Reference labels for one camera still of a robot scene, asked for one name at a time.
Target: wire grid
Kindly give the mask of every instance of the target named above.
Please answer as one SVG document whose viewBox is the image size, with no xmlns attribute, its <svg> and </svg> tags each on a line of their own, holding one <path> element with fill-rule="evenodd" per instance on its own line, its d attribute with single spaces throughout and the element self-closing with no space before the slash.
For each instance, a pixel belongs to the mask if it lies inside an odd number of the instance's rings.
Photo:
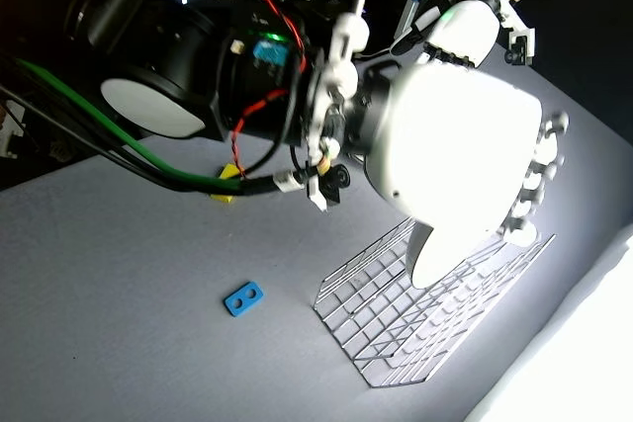
<svg viewBox="0 0 633 422">
<path fill-rule="evenodd" d="M 316 313 L 372 387 L 433 376 L 555 237 L 520 253 L 491 238 L 416 289 L 405 262 L 414 224 L 403 221 L 327 276 L 316 296 Z"/>
</svg>

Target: table surface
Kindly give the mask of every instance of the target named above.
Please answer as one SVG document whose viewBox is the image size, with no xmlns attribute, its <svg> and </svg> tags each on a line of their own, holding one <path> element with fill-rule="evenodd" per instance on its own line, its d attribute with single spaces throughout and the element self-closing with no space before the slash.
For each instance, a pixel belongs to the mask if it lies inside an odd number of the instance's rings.
<svg viewBox="0 0 633 422">
<path fill-rule="evenodd" d="M 633 149 L 501 61 L 486 68 L 572 117 L 536 218 L 559 237 L 432 380 L 370 389 L 312 310 L 321 279 L 403 219 L 360 170 L 320 213 L 301 192 L 168 192 L 98 157 L 0 194 L 0 420 L 463 420 L 633 211 Z M 230 157 L 147 144 L 197 172 Z M 266 146 L 241 144 L 246 162 Z M 248 281 L 265 297 L 234 318 L 223 299 Z"/>
</svg>

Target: green cable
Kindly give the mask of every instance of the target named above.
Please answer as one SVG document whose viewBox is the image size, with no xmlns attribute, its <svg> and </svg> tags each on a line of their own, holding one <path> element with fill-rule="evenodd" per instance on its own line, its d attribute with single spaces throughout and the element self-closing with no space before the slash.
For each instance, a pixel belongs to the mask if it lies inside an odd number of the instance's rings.
<svg viewBox="0 0 633 422">
<path fill-rule="evenodd" d="M 195 175 L 187 172 L 183 172 L 182 170 L 178 170 L 177 168 L 172 167 L 161 158 L 154 155 L 151 150 L 146 148 L 144 145 L 136 141 L 131 135 L 125 132 L 122 128 L 117 126 L 114 122 L 112 122 L 107 116 L 105 116 L 101 111 L 95 108 L 90 102 L 84 99 L 79 93 L 75 92 L 65 83 L 63 83 L 59 78 L 52 75 L 46 69 L 37 66 L 35 64 L 29 63 L 28 61 L 20 60 L 22 64 L 24 64 L 31 71 L 40 76 L 46 83 L 52 86 L 59 93 L 63 94 L 74 104 L 79 106 L 83 111 L 88 113 L 95 121 L 101 124 L 105 129 L 111 132 L 113 135 L 122 140 L 125 144 L 129 145 L 132 150 L 137 152 L 141 157 L 151 163 L 153 166 L 171 176 L 172 178 L 177 178 L 181 180 L 186 180 L 193 184 L 198 185 L 208 185 L 213 187 L 219 187 L 228 191 L 238 191 L 240 190 L 240 181 L 238 179 L 222 179 L 222 178 L 214 178 L 214 177 L 206 177 L 204 175 Z"/>
</svg>

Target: metal wire basket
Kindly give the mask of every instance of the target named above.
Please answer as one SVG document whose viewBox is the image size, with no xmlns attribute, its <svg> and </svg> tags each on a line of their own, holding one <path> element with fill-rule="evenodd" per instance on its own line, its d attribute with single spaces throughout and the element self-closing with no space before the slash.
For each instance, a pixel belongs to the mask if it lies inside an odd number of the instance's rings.
<svg viewBox="0 0 633 422">
<path fill-rule="evenodd" d="M 371 387 L 422 382 L 550 245 L 518 252 L 491 238 L 427 289 L 412 286 L 407 219 L 321 282 L 314 309 Z"/>
</svg>

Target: blue block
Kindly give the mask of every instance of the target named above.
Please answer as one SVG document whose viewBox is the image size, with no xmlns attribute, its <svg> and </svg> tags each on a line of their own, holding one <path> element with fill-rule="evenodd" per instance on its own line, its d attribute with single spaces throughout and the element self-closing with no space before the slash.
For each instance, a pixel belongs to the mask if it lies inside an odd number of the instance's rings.
<svg viewBox="0 0 633 422">
<path fill-rule="evenodd" d="M 249 282 L 241 289 L 225 298 L 225 307 L 233 316 L 240 316 L 264 297 L 264 292 L 254 282 Z"/>
</svg>

